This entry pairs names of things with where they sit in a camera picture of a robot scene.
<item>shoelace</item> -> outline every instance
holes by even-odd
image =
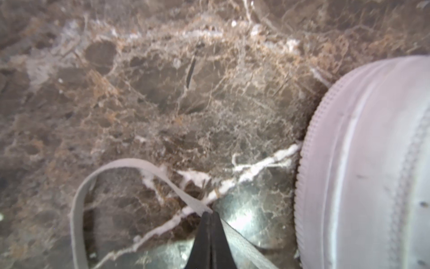
[[[70,212],[70,229],[74,269],[89,269],[83,238],[83,211],[85,197],[95,183],[97,176],[101,172],[104,172],[109,169],[122,167],[137,168],[141,170],[146,170],[154,174],[159,179],[167,183],[167,185],[169,185],[173,189],[173,191],[199,216],[202,216],[205,211],[212,213],[212,210],[209,207],[178,188],[168,179],[168,177],[162,170],[160,170],[152,163],[134,158],[112,161],[98,168],[96,171],[92,172],[88,177],[86,177],[82,184],[79,186],[73,199],[72,209]],[[247,257],[259,269],[278,269],[240,233],[238,233],[235,229],[228,225],[224,220],[221,220],[221,222],[230,247],[235,247],[239,251],[241,251],[242,254]]]

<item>white rubber sole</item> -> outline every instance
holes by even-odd
[[[305,269],[430,268],[430,57],[383,60],[322,99],[301,151]]]

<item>brown marble surface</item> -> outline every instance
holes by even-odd
[[[143,158],[175,183],[211,180],[301,141],[328,87],[379,59],[428,54],[421,0],[3,0],[0,2],[0,268],[72,268],[68,213],[82,180]],[[299,268],[292,164],[212,205],[280,268]],[[90,264],[170,220],[184,203],[137,171],[100,176],[84,232]],[[181,268],[190,215],[102,268]],[[253,268],[232,250],[239,268]]]

